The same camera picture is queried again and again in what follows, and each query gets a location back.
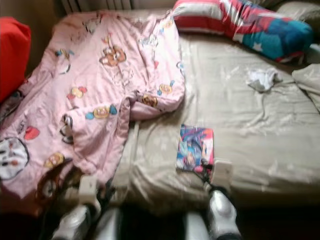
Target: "book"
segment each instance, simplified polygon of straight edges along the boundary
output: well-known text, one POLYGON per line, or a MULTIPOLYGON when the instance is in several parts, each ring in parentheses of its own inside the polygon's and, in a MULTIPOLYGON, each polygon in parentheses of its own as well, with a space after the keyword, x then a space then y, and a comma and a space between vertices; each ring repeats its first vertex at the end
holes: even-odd
POLYGON ((176 155, 176 169, 201 173, 202 163, 214 164, 214 131, 211 128, 182 124, 176 155))

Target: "wrinkled sheet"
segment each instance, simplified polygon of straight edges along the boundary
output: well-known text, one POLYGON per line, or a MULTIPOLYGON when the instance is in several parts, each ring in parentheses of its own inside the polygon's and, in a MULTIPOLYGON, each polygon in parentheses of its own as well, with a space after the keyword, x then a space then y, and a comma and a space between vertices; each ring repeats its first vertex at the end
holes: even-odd
POLYGON ((234 166, 237 206, 320 203, 320 115, 294 83, 294 68, 221 36, 182 34, 180 44, 184 102, 172 114, 131 124, 112 203, 156 214, 207 207, 202 182, 175 169, 182 123, 213 129, 215 159, 234 166), (271 67, 283 82, 263 94, 247 86, 250 70, 271 67))

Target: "radiator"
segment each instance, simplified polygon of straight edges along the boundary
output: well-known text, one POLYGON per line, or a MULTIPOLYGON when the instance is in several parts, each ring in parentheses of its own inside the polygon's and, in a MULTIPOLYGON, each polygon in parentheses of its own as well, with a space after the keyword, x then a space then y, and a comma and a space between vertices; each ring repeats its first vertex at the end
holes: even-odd
POLYGON ((61 0, 67 14, 100 9, 131 10, 131 0, 61 0))

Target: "white cloth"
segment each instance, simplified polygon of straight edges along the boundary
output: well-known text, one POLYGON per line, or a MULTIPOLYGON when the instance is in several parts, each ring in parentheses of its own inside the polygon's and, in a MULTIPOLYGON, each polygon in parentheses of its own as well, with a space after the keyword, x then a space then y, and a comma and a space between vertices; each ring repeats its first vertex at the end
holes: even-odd
POLYGON ((277 82, 282 82, 275 68, 249 70, 248 75, 249 79, 246 81, 246 84, 259 93, 268 91, 277 82))

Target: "cartoon print blanket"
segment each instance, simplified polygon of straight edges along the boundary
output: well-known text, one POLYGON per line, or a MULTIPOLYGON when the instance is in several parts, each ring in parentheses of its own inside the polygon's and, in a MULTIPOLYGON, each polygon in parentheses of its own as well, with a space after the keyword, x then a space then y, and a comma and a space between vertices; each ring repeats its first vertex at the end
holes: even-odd
POLYGON ((1 126, 2 191, 43 203, 72 166, 106 183, 129 121, 172 112, 181 103, 180 61, 170 12, 145 19, 109 11, 64 18, 19 88, 23 101, 1 126), (54 177, 43 179, 57 167, 54 177))

